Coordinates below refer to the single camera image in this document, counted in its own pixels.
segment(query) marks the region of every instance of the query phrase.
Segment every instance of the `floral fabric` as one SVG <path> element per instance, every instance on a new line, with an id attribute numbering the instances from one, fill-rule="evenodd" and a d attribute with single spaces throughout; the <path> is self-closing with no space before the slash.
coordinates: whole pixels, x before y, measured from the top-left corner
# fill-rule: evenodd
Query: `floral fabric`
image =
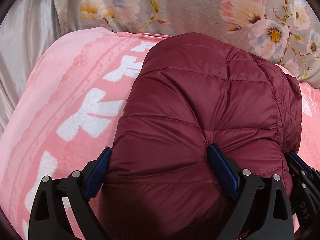
<path id="1" fill-rule="evenodd" d="M 280 64 L 320 87 L 320 22 L 306 0 L 54 0 L 62 34 L 200 32 Z"/>

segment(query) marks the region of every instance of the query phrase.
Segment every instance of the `pink blanket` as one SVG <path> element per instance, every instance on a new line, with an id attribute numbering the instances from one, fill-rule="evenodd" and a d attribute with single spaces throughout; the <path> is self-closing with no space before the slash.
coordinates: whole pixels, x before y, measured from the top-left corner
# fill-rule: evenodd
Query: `pink blanket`
<path id="1" fill-rule="evenodd" d="M 41 178 L 66 177 L 112 146 L 142 62 L 164 38 L 98 27 L 63 36 L 39 60 L 0 140 L 0 205 L 24 239 Z M 300 87 L 299 154 L 320 168 L 320 91 L 306 83 Z M 90 201 L 96 214 L 97 199 Z M 64 204 L 76 236 L 83 238 L 67 199 Z"/>

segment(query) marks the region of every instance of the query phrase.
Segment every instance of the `quilted fabric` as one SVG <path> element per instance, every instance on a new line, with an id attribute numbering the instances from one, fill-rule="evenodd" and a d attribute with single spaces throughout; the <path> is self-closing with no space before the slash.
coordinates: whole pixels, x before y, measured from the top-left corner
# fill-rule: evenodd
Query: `quilted fabric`
<path id="1" fill-rule="evenodd" d="M 302 99 L 296 78 L 212 37 L 167 38 L 147 54 L 118 128 L 99 218 L 113 239 L 212 239 L 231 201 L 208 165 L 217 143 L 241 168 L 279 174 L 297 152 Z"/>

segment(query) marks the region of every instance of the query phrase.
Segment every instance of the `silver screw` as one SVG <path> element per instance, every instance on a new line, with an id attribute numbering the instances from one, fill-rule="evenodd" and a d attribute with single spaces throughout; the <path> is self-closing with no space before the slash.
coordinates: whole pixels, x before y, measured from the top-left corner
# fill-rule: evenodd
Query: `silver screw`
<path id="1" fill-rule="evenodd" d="M 72 173 L 72 177 L 74 177 L 74 178 L 77 178 L 77 177 L 79 177 L 80 176 L 80 171 L 74 171 L 73 173 Z"/>
<path id="2" fill-rule="evenodd" d="M 42 181 L 43 181 L 43 182 L 48 182 L 48 181 L 49 181 L 49 179 L 50 179 L 50 177 L 49 177 L 49 176 L 44 176 L 44 177 L 42 178 Z"/>
<path id="3" fill-rule="evenodd" d="M 277 181 L 280 180 L 280 176 L 279 176 L 278 174 L 274 174 L 274 175 L 273 175 L 273 178 L 274 178 L 275 180 L 277 180 Z"/>
<path id="4" fill-rule="evenodd" d="M 243 173 L 244 175 L 246 175 L 246 176 L 250 176 L 250 175 L 251 175 L 251 171 L 249 171 L 248 169 L 244 169 L 244 170 L 242 171 L 242 173 Z"/>

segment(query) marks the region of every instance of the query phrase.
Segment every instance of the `white flower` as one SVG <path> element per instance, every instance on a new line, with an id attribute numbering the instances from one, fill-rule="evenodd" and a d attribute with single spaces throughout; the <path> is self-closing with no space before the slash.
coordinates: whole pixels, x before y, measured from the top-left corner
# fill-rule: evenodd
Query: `white flower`
<path id="1" fill-rule="evenodd" d="M 80 17 L 84 19 L 100 20 L 114 12 L 111 0 L 82 0 L 80 3 Z"/>
<path id="2" fill-rule="evenodd" d="M 295 61 L 293 62 L 292 59 L 290 59 L 289 61 L 287 61 L 284 64 L 284 67 L 295 77 L 299 76 L 299 65 L 298 63 Z"/>
<path id="3" fill-rule="evenodd" d="M 307 52 L 313 57 L 318 57 L 320 54 L 320 36 L 319 33 L 315 33 L 314 29 L 310 32 Z"/>
<path id="4" fill-rule="evenodd" d="M 248 38 L 255 54 L 264 59 L 283 56 L 289 38 L 288 27 L 272 20 L 259 20 L 251 28 Z"/>
<path id="5" fill-rule="evenodd" d="M 220 7 L 220 16 L 225 22 L 252 26 L 265 17 L 266 0 L 223 0 Z"/>
<path id="6" fill-rule="evenodd" d="M 309 10 L 303 0 L 295 0 L 293 5 L 290 4 L 290 9 L 293 14 L 294 28 L 297 30 L 308 29 L 311 26 Z"/>
<path id="7" fill-rule="evenodd" d="M 116 20 L 121 24 L 134 23 L 139 13 L 140 0 L 111 0 L 116 11 Z"/>

